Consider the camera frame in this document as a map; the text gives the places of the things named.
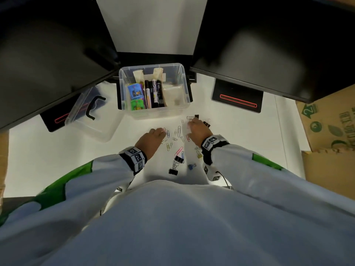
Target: black stand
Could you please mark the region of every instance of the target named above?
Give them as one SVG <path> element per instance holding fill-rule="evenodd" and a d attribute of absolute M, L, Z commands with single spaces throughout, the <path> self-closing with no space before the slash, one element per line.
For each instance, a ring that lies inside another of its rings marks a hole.
<path fill-rule="evenodd" d="M 260 113 L 264 92 L 216 79 L 212 100 Z"/>

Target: clear plastic bin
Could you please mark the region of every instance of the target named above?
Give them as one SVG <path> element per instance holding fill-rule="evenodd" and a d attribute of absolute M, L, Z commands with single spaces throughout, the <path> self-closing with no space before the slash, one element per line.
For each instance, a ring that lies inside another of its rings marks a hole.
<path fill-rule="evenodd" d="M 124 112 L 118 110 L 117 85 L 106 81 L 87 89 L 65 120 L 65 125 L 80 129 L 84 134 L 108 142 L 120 124 Z"/>
<path fill-rule="evenodd" d="M 163 68 L 163 96 L 166 107 L 131 110 L 131 97 L 128 85 L 136 83 L 133 71 L 143 70 L 144 80 L 153 79 L 153 70 L 156 67 Z M 190 106 L 189 91 L 186 82 L 185 70 L 180 63 L 129 66 L 119 71 L 122 110 L 136 119 L 158 118 L 180 115 L 184 109 Z"/>

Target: pink paper clip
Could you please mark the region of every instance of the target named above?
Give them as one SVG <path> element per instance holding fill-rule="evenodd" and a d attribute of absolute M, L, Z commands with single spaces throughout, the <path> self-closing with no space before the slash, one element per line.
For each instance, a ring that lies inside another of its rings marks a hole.
<path fill-rule="evenodd" d="M 177 155 L 179 155 L 179 153 L 182 151 L 184 147 L 180 147 L 179 150 L 175 153 L 174 157 L 176 157 Z"/>

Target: white tabletop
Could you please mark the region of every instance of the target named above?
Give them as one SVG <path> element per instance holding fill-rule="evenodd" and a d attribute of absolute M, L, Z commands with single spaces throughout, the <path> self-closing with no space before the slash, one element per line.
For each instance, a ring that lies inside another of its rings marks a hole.
<path fill-rule="evenodd" d="M 285 168 L 298 168 L 299 160 L 294 165 L 293 156 L 295 151 L 299 152 L 299 147 L 297 149 L 290 143 L 293 139 L 286 138 L 288 132 L 284 131 L 286 134 L 282 136 L 282 126 L 285 124 L 280 124 L 277 111 L 277 106 L 282 107 L 282 103 L 291 102 L 264 93 L 259 114 L 215 102 L 211 100 L 214 80 L 198 74 L 198 83 L 191 85 L 193 102 L 179 117 L 134 120 L 130 116 L 124 116 L 113 138 L 105 144 L 70 127 L 50 133 L 40 116 L 14 127 L 10 130 L 9 165 L 4 196 L 34 196 L 74 168 L 96 157 L 118 153 L 123 148 L 134 145 L 150 128 L 174 129 L 181 123 L 181 119 L 186 121 L 186 116 L 195 114 L 199 114 L 202 120 L 210 119 L 212 132 L 222 134 L 230 143 L 254 150 Z M 284 119 L 288 119 L 287 110 L 282 111 Z M 288 147 L 286 151 L 283 140 L 286 140 Z M 162 145 L 156 159 L 166 153 L 166 146 Z"/>

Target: lid handle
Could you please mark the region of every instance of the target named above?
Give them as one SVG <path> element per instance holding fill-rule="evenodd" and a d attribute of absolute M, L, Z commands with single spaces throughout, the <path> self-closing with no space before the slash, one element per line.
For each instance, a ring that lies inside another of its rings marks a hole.
<path fill-rule="evenodd" d="M 90 115 L 90 111 L 94 105 L 94 103 L 96 102 L 97 99 L 100 99 L 100 100 L 103 100 L 105 101 L 106 98 L 105 97 L 102 97 L 100 95 L 97 95 L 95 96 L 95 98 L 92 99 L 92 101 L 90 102 L 90 104 L 88 105 L 88 108 L 86 109 L 86 112 L 85 112 L 85 115 L 88 117 L 88 118 L 91 118 L 92 120 L 95 120 L 95 117 L 91 116 Z"/>

